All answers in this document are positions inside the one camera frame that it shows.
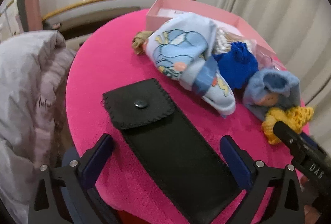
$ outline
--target cartoon print fabric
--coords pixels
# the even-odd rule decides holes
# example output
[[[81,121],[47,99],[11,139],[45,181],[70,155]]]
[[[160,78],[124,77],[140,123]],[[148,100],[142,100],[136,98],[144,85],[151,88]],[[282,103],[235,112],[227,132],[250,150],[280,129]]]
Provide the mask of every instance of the cartoon print fabric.
[[[174,80],[178,80],[194,58],[208,47],[201,34],[178,29],[161,33],[155,41],[160,44],[153,53],[156,67]]]
[[[161,73],[194,91],[192,86],[198,75],[201,78],[203,71],[208,69],[206,60],[211,57],[217,31],[211,19],[185,13],[164,23],[145,41],[143,50]],[[210,82],[202,85],[206,89],[204,95],[198,95],[221,115],[232,114],[235,98],[229,85],[220,75],[217,64],[215,69],[208,71],[205,81]]]

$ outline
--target doll face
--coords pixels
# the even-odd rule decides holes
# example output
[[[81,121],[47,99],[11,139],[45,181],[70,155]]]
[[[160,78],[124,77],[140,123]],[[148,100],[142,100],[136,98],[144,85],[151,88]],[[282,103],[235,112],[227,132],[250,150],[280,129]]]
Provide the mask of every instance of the doll face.
[[[256,104],[265,106],[265,107],[272,107],[278,102],[278,93],[271,92],[266,94],[260,101],[258,101]]]

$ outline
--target white curtain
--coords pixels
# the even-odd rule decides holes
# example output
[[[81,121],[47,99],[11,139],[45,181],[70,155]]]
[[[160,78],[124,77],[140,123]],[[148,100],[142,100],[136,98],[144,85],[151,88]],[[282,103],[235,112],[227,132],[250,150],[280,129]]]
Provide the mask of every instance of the white curtain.
[[[244,18],[301,80],[304,102],[316,107],[311,134],[331,153],[331,5],[327,0],[219,0]]]

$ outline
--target blue knitted item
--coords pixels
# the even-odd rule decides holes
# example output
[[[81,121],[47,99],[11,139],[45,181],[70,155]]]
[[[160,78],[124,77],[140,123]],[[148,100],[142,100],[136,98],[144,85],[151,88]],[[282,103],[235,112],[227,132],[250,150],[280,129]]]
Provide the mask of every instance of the blue knitted item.
[[[300,106],[300,80],[288,71],[262,69],[256,72],[248,82],[243,96],[243,104],[261,121],[270,107],[256,105],[266,94],[275,92],[279,100],[274,107],[287,110]]]
[[[247,49],[246,43],[231,43],[228,53],[213,55],[221,76],[231,89],[241,89],[258,69],[258,61]]]

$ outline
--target blue gripper pad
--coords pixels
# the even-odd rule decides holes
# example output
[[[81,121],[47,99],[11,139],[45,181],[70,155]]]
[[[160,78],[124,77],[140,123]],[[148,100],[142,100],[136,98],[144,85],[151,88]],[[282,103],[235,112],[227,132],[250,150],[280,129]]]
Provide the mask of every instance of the blue gripper pad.
[[[313,148],[317,148],[317,144],[315,143],[315,141],[313,139],[311,139],[307,134],[305,134],[304,132],[302,132],[300,134],[300,136],[302,137],[303,140],[305,140],[311,147]]]
[[[246,151],[242,151],[229,135],[221,138],[219,147],[238,186],[241,189],[250,190],[253,185],[253,159],[247,154]]]
[[[84,189],[90,189],[95,185],[113,150],[113,138],[109,134],[103,134],[95,146],[84,153],[78,168],[80,182]]]

